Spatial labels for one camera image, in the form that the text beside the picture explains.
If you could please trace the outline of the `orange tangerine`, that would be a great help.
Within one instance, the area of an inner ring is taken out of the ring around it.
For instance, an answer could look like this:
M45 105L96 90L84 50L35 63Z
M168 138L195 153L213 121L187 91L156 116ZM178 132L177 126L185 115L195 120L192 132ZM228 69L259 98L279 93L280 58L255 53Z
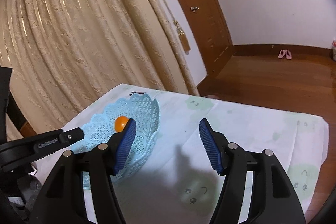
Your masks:
M117 117L114 122L115 132L121 132L125 128L128 120L129 118L124 115Z

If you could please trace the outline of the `white patterned tablecloth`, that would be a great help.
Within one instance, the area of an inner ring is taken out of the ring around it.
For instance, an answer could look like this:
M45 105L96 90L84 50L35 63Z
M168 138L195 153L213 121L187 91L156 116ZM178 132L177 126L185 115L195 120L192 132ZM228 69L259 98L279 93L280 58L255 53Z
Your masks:
M157 99L157 142L143 167L115 184L127 223L209 223L224 178L212 169L199 122L247 151L272 150L307 210L327 158L329 125L319 116L145 89Z

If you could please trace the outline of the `light blue lattice basket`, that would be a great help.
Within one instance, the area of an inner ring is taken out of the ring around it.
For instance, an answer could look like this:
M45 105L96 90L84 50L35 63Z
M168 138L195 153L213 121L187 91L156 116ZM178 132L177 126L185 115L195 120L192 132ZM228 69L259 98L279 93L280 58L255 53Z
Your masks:
M71 146L74 153L82 153L108 141L116 132L114 124L120 116L135 120L137 127L125 166L112 177L113 183L133 176L150 157L159 132L160 108L156 99L151 99L148 94L133 94L129 99L121 98L108 104L101 114L93 115L90 122L81 127L84 139Z

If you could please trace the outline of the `pink slippers pair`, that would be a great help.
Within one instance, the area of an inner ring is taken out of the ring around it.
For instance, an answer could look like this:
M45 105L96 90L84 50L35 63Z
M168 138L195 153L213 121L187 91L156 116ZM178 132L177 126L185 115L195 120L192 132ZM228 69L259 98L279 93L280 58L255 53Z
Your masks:
M281 50L278 54L278 58L279 59L286 58L287 60L291 60L292 59L292 54L289 50Z

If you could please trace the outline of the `brown wooden door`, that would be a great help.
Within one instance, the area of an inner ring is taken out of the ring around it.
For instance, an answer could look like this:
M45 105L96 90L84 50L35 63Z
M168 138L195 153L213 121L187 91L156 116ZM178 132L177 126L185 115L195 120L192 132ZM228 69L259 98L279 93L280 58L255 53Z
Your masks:
M233 53L233 45L218 0L178 0L192 30L208 75L217 76ZM192 12L190 8L198 6Z

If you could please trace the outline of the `beige patterned curtain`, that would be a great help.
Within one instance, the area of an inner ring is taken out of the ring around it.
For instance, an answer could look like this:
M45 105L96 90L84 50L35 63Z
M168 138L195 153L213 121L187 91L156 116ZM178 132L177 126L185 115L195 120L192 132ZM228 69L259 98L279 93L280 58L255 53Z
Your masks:
M158 0L1 0L1 65L38 134L119 84L198 94Z

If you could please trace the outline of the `curtain tieback tassel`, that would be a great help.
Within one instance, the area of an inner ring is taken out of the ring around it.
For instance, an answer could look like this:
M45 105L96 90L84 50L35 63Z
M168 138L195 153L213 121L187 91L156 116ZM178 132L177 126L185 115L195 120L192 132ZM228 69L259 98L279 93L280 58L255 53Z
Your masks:
M176 28L176 31L177 31L177 34L178 34L178 37L179 37L179 40L181 42L181 45L182 45L182 48L185 52L186 55L189 54L191 48L190 48L190 45L189 45L189 41L187 39L187 36L183 30L183 28L181 27L181 25L179 24L179 22L175 19L171 9L169 8L169 5L167 3L166 0L162 0L163 3L165 4L171 18L172 18L172 21L173 21L173 24L175 25L175 28Z

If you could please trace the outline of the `metal door knob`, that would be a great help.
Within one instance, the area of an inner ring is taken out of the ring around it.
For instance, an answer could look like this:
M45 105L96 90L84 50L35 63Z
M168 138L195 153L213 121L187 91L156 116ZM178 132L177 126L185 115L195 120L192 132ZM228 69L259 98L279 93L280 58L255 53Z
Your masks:
M190 10L191 10L192 12L196 12L196 11L199 10L199 7L198 7L198 6L192 6L192 7L190 8Z

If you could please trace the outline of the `colourful object at wall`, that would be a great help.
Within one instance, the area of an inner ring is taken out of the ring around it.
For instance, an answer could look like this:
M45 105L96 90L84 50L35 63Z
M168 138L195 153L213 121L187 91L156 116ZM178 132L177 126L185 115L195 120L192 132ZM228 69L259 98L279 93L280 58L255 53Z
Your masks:
M331 46L331 58L333 61L336 61L336 40L332 42Z

